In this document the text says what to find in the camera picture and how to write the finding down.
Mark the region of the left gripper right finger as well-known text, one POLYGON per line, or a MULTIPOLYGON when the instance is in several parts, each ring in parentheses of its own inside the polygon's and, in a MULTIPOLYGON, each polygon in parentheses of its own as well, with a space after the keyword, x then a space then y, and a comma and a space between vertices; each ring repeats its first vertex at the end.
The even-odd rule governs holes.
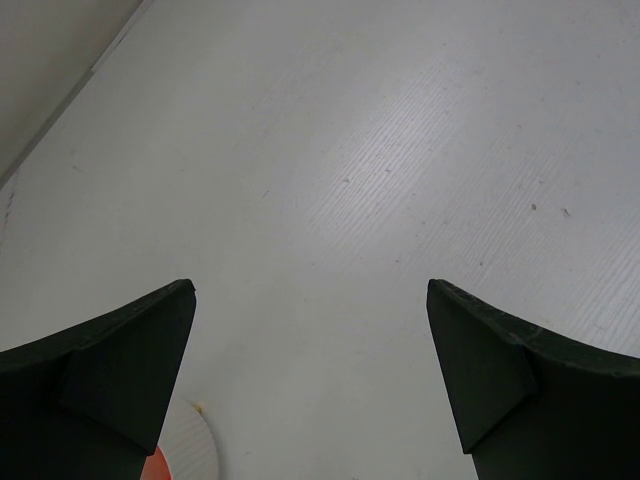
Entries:
POLYGON ((479 478, 638 478, 637 358, 441 279, 429 281, 426 309, 462 450, 479 478))

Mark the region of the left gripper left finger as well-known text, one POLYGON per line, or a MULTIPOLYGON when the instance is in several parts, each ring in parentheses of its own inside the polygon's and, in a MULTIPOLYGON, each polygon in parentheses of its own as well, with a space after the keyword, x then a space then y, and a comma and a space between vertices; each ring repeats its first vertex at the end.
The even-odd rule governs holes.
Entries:
POLYGON ((195 309, 195 287, 180 279, 2 352, 2 478, 140 478, 195 309))

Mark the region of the small orange lego brick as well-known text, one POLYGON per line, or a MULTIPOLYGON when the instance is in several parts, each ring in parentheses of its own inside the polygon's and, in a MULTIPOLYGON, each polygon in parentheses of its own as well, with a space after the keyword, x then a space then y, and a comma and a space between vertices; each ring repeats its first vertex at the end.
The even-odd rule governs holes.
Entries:
POLYGON ((153 455, 146 458, 141 480, 172 480, 171 471, 167 460, 159 446, 153 455))

